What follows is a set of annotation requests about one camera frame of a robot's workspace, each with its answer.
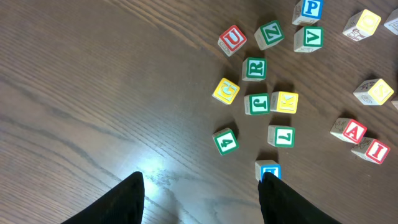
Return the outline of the red A block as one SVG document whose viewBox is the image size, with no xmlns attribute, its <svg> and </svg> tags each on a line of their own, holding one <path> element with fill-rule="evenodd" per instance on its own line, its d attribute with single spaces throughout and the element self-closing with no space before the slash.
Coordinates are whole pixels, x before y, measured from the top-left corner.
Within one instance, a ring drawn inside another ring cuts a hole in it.
<svg viewBox="0 0 398 224">
<path fill-rule="evenodd" d="M 344 142 L 359 144 L 367 131 L 360 122 L 350 118 L 338 118 L 330 129 L 330 133 Z"/>
</svg>

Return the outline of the red I block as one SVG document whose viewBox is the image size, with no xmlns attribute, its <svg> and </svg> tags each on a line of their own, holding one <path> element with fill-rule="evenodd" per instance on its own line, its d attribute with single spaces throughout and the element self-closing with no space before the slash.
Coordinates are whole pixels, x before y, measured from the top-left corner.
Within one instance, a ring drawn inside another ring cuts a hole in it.
<svg viewBox="0 0 398 224">
<path fill-rule="evenodd" d="M 390 151 L 390 147 L 377 139 L 363 137 L 351 152 L 365 161 L 382 164 Z"/>
</svg>

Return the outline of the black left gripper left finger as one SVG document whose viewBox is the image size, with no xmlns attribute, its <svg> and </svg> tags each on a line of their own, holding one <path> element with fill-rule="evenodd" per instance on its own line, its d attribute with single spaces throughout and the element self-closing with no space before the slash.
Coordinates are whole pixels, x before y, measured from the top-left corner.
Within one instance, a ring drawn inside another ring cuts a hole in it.
<svg viewBox="0 0 398 224">
<path fill-rule="evenodd" d="M 62 224 L 141 224 L 144 196 L 143 175 L 134 172 Z"/>
</svg>

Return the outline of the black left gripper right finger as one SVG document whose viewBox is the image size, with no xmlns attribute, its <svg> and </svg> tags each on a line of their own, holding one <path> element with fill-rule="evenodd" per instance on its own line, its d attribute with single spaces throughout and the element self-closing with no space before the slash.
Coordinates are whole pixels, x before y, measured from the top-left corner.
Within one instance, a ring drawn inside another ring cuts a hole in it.
<svg viewBox="0 0 398 224">
<path fill-rule="evenodd" d="M 339 224 L 270 172 L 263 174 L 258 192 L 266 224 Z"/>
</svg>

